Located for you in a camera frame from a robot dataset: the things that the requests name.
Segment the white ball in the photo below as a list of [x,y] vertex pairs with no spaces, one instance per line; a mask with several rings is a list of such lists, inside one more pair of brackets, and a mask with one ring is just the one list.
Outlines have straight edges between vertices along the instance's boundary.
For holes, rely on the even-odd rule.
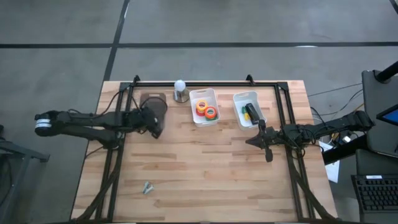
[[184,91],[184,89],[185,89],[185,82],[182,81],[182,80],[177,80],[177,81],[174,83],[174,89],[177,90],[177,91]]

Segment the wood grain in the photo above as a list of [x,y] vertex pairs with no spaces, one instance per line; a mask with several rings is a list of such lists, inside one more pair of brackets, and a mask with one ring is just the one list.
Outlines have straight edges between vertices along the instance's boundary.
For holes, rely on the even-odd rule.
[[[312,123],[303,81],[288,81],[297,123]],[[105,82],[97,113],[102,112],[119,88]],[[268,87],[216,87],[221,121],[197,128],[190,104],[176,103],[172,88],[136,88],[143,93],[165,93],[169,110],[159,139],[150,134],[126,137],[114,211],[115,222],[275,222],[297,221],[289,170],[283,146],[272,146],[274,160],[264,151],[244,143],[257,129],[241,131],[233,110],[235,93],[255,90],[268,126],[279,129],[275,93]],[[287,108],[282,95],[285,118]],[[88,151],[100,144],[91,142]],[[335,204],[319,148],[306,148],[305,165],[310,188],[321,204],[336,215]],[[78,217],[100,189],[105,151],[92,154],[84,163],[72,218]],[[145,181],[155,190],[142,194]],[[304,210],[303,193],[300,195]],[[108,211],[106,198],[104,214]]]

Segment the white plastic bin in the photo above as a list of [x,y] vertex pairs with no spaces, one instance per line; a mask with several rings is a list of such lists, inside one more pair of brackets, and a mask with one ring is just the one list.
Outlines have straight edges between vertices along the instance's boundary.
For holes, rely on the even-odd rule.
[[253,104],[254,109],[256,109],[257,114],[260,119],[263,119],[267,122],[267,118],[262,114],[259,102],[257,100],[257,92],[256,91],[247,91],[244,93],[237,93],[233,96],[234,100],[234,110],[236,119],[238,119],[239,127],[244,131],[250,128],[258,127],[257,124],[253,125],[251,120],[245,121],[244,115],[242,114],[242,107],[246,106],[248,103]]
[[[220,110],[218,109],[216,91],[214,91],[214,89],[207,88],[202,90],[192,90],[189,93],[189,98],[191,100],[193,122],[198,128],[217,124],[218,120],[221,118],[221,115]],[[196,112],[198,100],[206,100],[208,106],[214,106],[217,110],[217,119],[214,121],[207,121],[204,116],[198,116]]]

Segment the gray floor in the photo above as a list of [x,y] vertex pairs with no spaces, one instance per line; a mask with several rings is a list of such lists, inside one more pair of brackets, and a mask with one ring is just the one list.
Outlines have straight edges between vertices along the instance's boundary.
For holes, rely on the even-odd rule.
[[[111,43],[123,0],[0,0],[0,44]],[[398,41],[398,15],[388,0],[131,0],[121,42]],[[110,49],[0,49],[0,123],[15,143],[51,154],[33,162],[15,223],[68,220],[87,141],[40,138],[34,115],[75,108],[94,111]],[[111,80],[305,80],[316,94],[361,82],[383,69],[397,47],[119,49]],[[361,85],[310,97],[320,113],[340,109]],[[339,115],[363,102],[358,97]],[[357,220],[349,175],[341,163],[331,184],[339,216]]]

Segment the blue screen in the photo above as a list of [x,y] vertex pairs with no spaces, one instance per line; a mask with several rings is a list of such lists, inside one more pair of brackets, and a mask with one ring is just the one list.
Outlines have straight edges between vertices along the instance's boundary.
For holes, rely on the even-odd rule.
[[398,123],[398,109],[391,111],[390,113],[383,116],[383,118],[389,119],[390,121]]

